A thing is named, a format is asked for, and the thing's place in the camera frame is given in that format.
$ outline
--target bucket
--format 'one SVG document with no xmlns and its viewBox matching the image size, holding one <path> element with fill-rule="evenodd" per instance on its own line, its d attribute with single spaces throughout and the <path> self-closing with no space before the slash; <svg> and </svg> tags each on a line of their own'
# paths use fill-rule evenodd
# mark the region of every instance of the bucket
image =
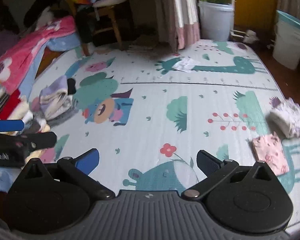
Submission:
<svg viewBox="0 0 300 240">
<path fill-rule="evenodd" d="M 287 68 L 296 69 L 300 61 L 300 20 L 277 11 L 279 21 L 273 57 Z"/>
<path fill-rule="evenodd" d="M 199 1 L 201 36 L 203 39 L 227 41 L 233 28 L 234 8 L 231 4 Z"/>
</svg>

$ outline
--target red flower print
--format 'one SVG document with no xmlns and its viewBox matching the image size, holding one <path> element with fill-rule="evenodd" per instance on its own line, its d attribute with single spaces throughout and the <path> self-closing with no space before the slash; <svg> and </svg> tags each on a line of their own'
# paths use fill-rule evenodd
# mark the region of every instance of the red flower print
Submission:
<svg viewBox="0 0 300 240">
<path fill-rule="evenodd" d="M 176 150 L 177 148 L 175 146 L 172 146 L 169 143 L 165 143 L 160 149 L 160 152 L 170 158 Z"/>
<path fill-rule="evenodd" d="M 273 156 L 266 154 L 266 163 L 269 164 L 269 162 L 272 161 L 272 158 L 273 158 Z"/>
<path fill-rule="evenodd" d="M 286 173 L 287 172 L 287 166 L 286 165 L 282 165 L 281 172 L 282 173 Z"/>
</svg>

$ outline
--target pink package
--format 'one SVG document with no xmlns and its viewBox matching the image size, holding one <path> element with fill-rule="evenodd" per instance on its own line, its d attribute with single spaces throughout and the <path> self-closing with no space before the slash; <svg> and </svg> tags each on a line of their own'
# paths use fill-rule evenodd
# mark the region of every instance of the pink package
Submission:
<svg viewBox="0 0 300 240">
<path fill-rule="evenodd" d="M 276 176 L 289 171 L 289 166 L 284 155 L 281 141 L 277 134 L 267 134 L 254 138 L 253 147 L 258 160 L 268 163 Z"/>
</svg>

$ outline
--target plant pot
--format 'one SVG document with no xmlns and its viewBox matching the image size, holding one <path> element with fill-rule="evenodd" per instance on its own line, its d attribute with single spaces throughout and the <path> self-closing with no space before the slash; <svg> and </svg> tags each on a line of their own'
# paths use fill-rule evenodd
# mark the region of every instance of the plant pot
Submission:
<svg viewBox="0 0 300 240">
<path fill-rule="evenodd" d="M 199 1 L 201 36 L 203 39 L 227 41 L 233 28 L 234 8 L 229 4 Z"/>
</svg>

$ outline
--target chair leg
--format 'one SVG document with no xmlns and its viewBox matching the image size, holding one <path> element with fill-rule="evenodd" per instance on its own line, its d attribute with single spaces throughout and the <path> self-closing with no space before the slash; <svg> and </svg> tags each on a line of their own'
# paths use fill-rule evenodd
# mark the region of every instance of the chair leg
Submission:
<svg viewBox="0 0 300 240">
<path fill-rule="evenodd" d="M 82 50 L 83 50 L 83 53 L 85 54 L 85 56 L 89 56 L 90 53 L 89 53 L 89 50 L 88 50 L 88 44 L 87 43 L 82 43 L 81 47 L 82 47 Z"/>
<path fill-rule="evenodd" d="M 115 15 L 114 15 L 114 9 L 113 8 L 109 9 L 108 17 L 111 19 L 112 27 L 113 27 L 113 30 L 114 30 L 114 35 L 117 38 L 119 48 L 120 48 L 120 50 L 122 50 L 122 40 L 121 40 L 121 36 L 120 36 L 120 32 L 119 32 L 119 27 L 118 27 L 117 22 L 115 20 Z"/>
</svg>

